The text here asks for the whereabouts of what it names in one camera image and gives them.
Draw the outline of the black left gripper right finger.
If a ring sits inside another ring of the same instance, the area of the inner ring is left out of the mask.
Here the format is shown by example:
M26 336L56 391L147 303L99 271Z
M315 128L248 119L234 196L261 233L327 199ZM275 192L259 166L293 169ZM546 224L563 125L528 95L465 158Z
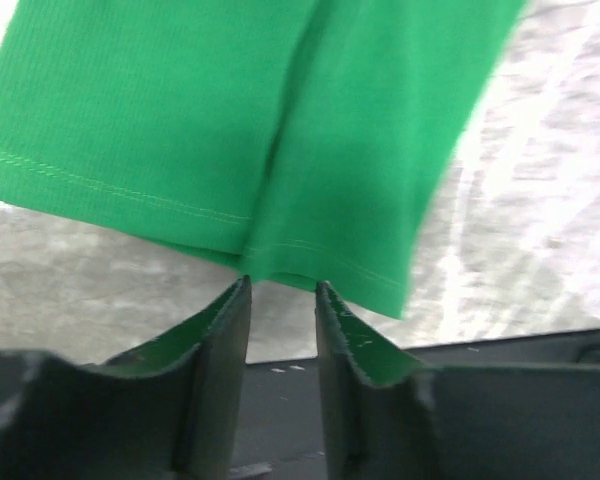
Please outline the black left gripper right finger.
M316 337L330 475L423 475L423 414L410 375L420 362L316 286Z

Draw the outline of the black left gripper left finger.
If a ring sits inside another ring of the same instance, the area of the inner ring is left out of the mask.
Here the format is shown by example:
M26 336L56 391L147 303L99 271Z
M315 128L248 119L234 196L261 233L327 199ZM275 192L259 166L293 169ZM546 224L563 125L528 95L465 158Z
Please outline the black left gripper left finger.
M177 473L227 473L238 423L251 322L252 287L244 276L205 309L106 361L123 375L186 370L176 435Z

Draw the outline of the green tank top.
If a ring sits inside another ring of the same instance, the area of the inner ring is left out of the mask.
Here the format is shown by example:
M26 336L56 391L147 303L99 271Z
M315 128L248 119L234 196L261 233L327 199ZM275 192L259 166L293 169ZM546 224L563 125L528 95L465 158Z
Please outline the green tank top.
M21 1L0 201L399 318L520 1Z

